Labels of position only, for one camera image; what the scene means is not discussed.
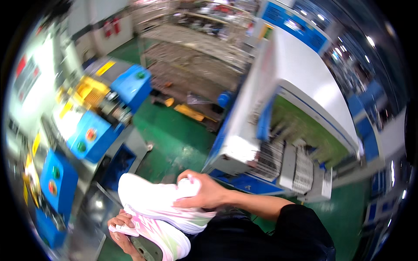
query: pink sneaker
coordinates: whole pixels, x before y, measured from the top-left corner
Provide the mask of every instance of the pink sneaker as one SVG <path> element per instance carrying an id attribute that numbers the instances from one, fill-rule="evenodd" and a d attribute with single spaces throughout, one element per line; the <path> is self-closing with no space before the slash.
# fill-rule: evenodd
<path id="1" fill-rule="evenodd" d="M 133 216 L 135 228 L 126 224 L 110 225 L 109 231 L 129 235 L 134 247 L 147 261 L 174 261 L 188 255 L 190 241 L 180 230 L 164 221 L 143 217 L 129 206 L 124 210 Z"/>
<path id="2" fill-rule="evenodd" d="M 120 177 L 117 190 L 123 205 L 148 218 L 164 220 L 188 234 L 202 232 L 216 212 L 201 208 L 176 208 L 173 202 L 196 196 L 201 187 L 193 176 L 176 184 L 152 184 L 138 175 L 125 173 Z"/>

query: fire extinguisher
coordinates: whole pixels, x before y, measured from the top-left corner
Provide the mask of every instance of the fire extinguisher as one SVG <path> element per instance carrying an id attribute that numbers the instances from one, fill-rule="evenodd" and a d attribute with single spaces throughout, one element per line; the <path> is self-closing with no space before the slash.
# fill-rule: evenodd
<path id="1" fill-rule="evenodd" d="M 115 16 L 115 18 L 113 18 L 112 23 L 113 23 L 113 28 L 115 30 L 115 33 L 118 34 L 120 32 L 119 18 Z"/>
<path id="2" fill-rule="evenodd" d="M 110 24 L 110 20 L 107 20 L 103 25 L 104 36 L 109 38 L 112 35 L 112 26 Z"/>

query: green floor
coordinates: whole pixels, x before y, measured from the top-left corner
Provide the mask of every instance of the green floor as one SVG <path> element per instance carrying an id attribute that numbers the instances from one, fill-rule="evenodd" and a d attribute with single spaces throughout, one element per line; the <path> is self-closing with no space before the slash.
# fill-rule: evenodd
<path id="1" fill-rule="evenodd" d="M 139 52 L 134 40 L 122 45 L 111 56 L 139 63 Z M 200 171 L 215 140 L 198 122 L 172 108 L 152 105 L 146 99 L 134 117 L 134 124 L 147 142 L 154 144 L 137 174 L 151 182 L 175 182 L 183 170 Z M 330 201 L 306 203 L 321 219 L 334 240 L 337 260 L 351 260 L 360 240 L 363 212 L 369 198 L 370 181 L 351 184 L 332 191 Z M 274 229 L 274 223 L 257 218 L 265 232 Z M 110 239 L 106 239 L 99 261 L 131 260 Z"/>

